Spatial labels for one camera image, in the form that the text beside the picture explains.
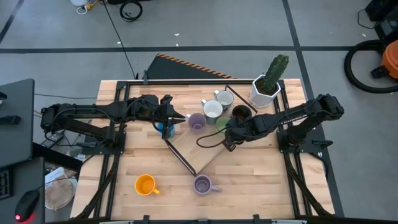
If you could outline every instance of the potted cactus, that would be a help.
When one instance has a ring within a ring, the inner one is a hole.
[[[272,100],[280,92],[278,80],[284,73],[289,56],[278,55],[271,62],[267,73],[260,75],[252,82],[250,101],[254,106],[263,108],[272,103]]]

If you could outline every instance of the hexagonal pot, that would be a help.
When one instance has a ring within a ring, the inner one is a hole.
[[[261,79],[264,76],[265,75],[260,75],[251,83],[250,102],[257,108],[263,108],[270,105],[276,95],[278,95],[280,92],[280,86],[278,83],[276,83],[277,91],[272,96],[259,93],[256,87],[256,82],[258,79]]]

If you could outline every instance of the green cup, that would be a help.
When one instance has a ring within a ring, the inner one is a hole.
[[[231,119],[230,117],[227,116],[221,116],[217,119],[216,121],[216,128],[218,131],[221,131],[222,129],[225,128],[226,123],[228,123],[229,119]]]

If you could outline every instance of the concrete floor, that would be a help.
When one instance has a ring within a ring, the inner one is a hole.
[[[398,97],[372,95],[351,86],[343,71],[344,51],[295,51],[299,45],[350,46],[376,39],[373,30],[356,23],[357,12],[369,1],[151,0],[142,2],[144,13],[133,23],[122,21],[116,6],[108,5],[108,9],[125,47],[138,47],[127,55],[135,72],[140,74],[157,53],[238,78],[256,78],[267,70],[277,54],[289,55],[290,64],[283,78],[301,78],[307,85],[307,96],[312,95],[311,89],[315,96],[319,93],[337,96],[346,110],[339,121],[323,124],[326,138],[335,142],[329,152],[345,216],[398,220],[395,135],[398,122],[394,116]],[[84,16],[75,10],[67,0],[0,1],[0,29],[16,12],[9,29],[5,26],[0,33],[0,85],[34,78],[36,93],[82,97],[96,96],[101,80],[132,79],[124,54],[106,52],[106,48],[117,49],[121,45],[104,6],[98,4]],[[288,20],[290,13],[294,23]],[[363,23],[372,24],[365,14],[362,16]],[[292,37],[292,25],[297,39]],[[176,44],[245,47],[228,51],[178,51]],[[249,46],[282,46],[283,50],[253,50]],[[164,52],[156,47],[174,48]],[[97,52],[68,50],[77,48],[96,48]],[[36,50],[17,54],[6,53],[5,49]],[[45,49],[68,53],[45,53]],[[379,61],[380,56],[374,52],[360,52],[353,59],[353,71],[365,83],[394,85],[390,80],[375,81],[369,77]],[[35,109],[59,102],[92,103],[93,100],[36,96]],[[68,133],[68,137],[73,141],[76,135]],[[43,140],[39,119],[35,118],[34,141]],[[57,213],[48,211],[46,221],[66,220],[69,213],[70,206]]]

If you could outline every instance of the blue cup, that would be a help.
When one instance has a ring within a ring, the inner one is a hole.
[[[160,130],[163,130],[163,124],[162,124],[162,123],[157,124],[157,128],[159,128]],[[169,137],[169,139],[172,138],[172,137],[174,137],[174,125],[172,125],[172,126],[170,127],[170,137]]]

